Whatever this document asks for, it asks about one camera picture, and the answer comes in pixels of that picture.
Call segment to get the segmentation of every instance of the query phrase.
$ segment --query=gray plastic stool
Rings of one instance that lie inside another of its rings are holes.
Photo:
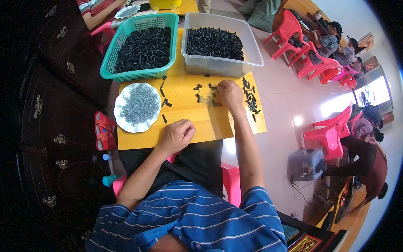
[[[316,180],[326,170],[322,150],[299,150],[288,157],[288,163],[293,181]]]

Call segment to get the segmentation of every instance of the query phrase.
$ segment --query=person in maroon shirt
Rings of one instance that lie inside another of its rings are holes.
[[[125,3],[126,0],[77,0],[78,8],[90,31],[112,21],[117,9]]]
[[[352,177],[359,175],[360,181],[367,187],[365,199],[355,207],[350,213],[356,212],[375,197],[382,199],[388,190],[385,182],[388,172],[386,162],[386,152],[382,146],[373,138],[364,140],[356,139],[352,136],[340,139],[342,145],[354,151],[359,159],[355,162],[343,166],[329,166],[324,174],[326,176]]]

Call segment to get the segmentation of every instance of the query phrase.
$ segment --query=white wall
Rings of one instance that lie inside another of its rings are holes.
[[[392,94],[395,121],[385,125],[381,130],[381,132],[385,134],[382,146],[387,153],[388,174],[386,182],[389,184],[389,190],[385,198],[382,200],[374,199],[371,202],[371,206],[360,233],[350,248],[350,252],[355,252],[359,251],[359,249],[366,243],[367,239],[371,236],[381,220],[390,202],[399,177],[401,162],[403,159],[403,81],[389,40],[386,37],[381,24],[378,22],[376,15],[364,1],[313,0],[313,2],[331,19],[331,21],[337,21],[341,24],[343,28],[343,36],[345,38],[349,35],[359,41],[370,32],[374,35],[375,47],[369,52],[361,53],[359,57],[361,57],[363,62],[365,62],[371,57],[376,56],[379,64],[382,65],[385,72]]]

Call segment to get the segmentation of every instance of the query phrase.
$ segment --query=drawer handle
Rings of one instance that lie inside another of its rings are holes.
[[[74,73],[75,73],[74,65],[71,64],[70,62],[67,62],[67,69],[69,70],[69,72],[70,72],[71,74],[74,74]]]
[[[56,165],[58,165],[62,170],[64,170],[67,167],[68,163],[69,162],[67,161],[67,159],[61,159],[56,161]]]
[[[67,28],[66,28],[66,26],[63,26],[63,29],[60,30],[60,33],[59,33],[59,35],[57,35],[57,38],[64,38],[66,33],[67,33]]]
[[[43,198],[42,202],[46,203],[48,207],[54,207],[56,205],[56,196],[53,195],[52,197]]]
[[[42,100],[41,100],[41,96],[38,95],[36,97],[36,104],[35,104],[35,113],[33,114],[33,117],[36,119],[38,117],[38,115],[41,115],[42,113]]]
[[[66,137],[62,134],[59,134],[56,138],[53,139],[53,141],[59,144],[66,144]]]
[[[91,235],[91,231],[90,231],[90,230],[87,230],[87,231],[85,231],[85,233],[83,234],[83,236],[81,236],[81,239],[82,239],[83,241],[88,241],[90,235]]]
[[[51,16],[53,16],[53,14],[56,12],[56,9],[57,9],[57,6],[55,5],[55,6],[53,6],[53,8],[52,9],[50,9],[50,11],[46,14],[46,18],[47,17],[51,17]]]

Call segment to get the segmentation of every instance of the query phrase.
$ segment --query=yellow table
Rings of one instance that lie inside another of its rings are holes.
[[[212,105],[212,99],[215,99],[215,102],[219,102],[220,98],[218,92],[216,90],[211,90],[208,87],[208,84],[211,83],[213,86],[217,86],[221,80],[231,79],[239,86],[243,87],[242,79],[188,75],[185,69],[185,58],[181,54],[182,36],[183,29],[178,29],[176,61],[168,70],[168,77],[165,80],[163,87],[164,94],[169,99],[169,103],[172,104],[172,107],[164,105],[161,108],[157,121],[151,125],[146,132],[129,133],[118,126],[118,145],[120,150],[154,147],[157,145],[158,138],[164,127],[183,118],[191,120],[196,126],[196,133],[194,138],[190,141],[191,143],[234,137],[234,122],[232,116],[226,107],[214,107]],[[258,110],[262,109],[259,93],[252,73],[248,73],[245,76],[245,79],[250,82],[251,87],[255,87],[256,93],[254,96],[257,100],[256,104],[258,105]],[[120,84],[119,93],[123,88],[134,82],[147,82],[159,90],[162,81],[162,79],[146,79],[141,81],[122,82]],[[201,84],[203,87],[200,90],[193,90],[197,84]],[[216,98],[213,97],[213,92],[217,94]],[[197,103],[196,94],[203,97],[204,103]],[[252,112],[249,111],[247,103],[244,102],[243,105],[247,111],[247,117],[253,133],[266,132],[263,110],[256,115],[257,122],[254,122]],[[164,123],[162,114],[164,114],[168,124]]]
[[[158,13],[175,13],[178,16],[185,16],[187,12],[199,12],[195,0],[182,0],[181,6],[176,8],[176,10],[159,10]]]

